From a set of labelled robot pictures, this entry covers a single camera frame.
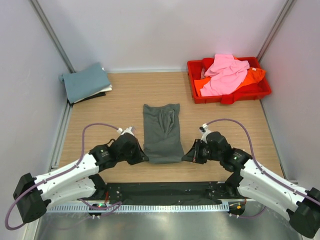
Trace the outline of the grey t shirt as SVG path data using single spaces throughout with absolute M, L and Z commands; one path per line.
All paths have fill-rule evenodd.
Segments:
M 181 144 L 180 104 L 143 105 L 143 151 L 151 164 L 175 164 L 185 155 Z

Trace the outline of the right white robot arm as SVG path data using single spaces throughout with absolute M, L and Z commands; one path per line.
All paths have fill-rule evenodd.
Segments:
M 205 132 L 182 157 L 185 162 L 205 164 L 218 161 L 231 172 L 225 181 L 225 192 L 231 198 L 239 195 L 253 199 L 288 220 L 299 234 L 312 239 L 320 228 L 320 191 L 307 190 L 273 173 L 253 155 L 231 147 L 219 132 Z

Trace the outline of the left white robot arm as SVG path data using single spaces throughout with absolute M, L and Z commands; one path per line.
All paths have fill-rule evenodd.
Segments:
M 131 133 L 97 145 L 80 159 L 52 172 L 38 176 L 24 174 L 13 192 L 22 222 L 31 223 L 47 210 L 68 201 L 101 200 L 106 187 L 99 173 L 123 161 L 129 165 L 149 161 L 138 139 Z

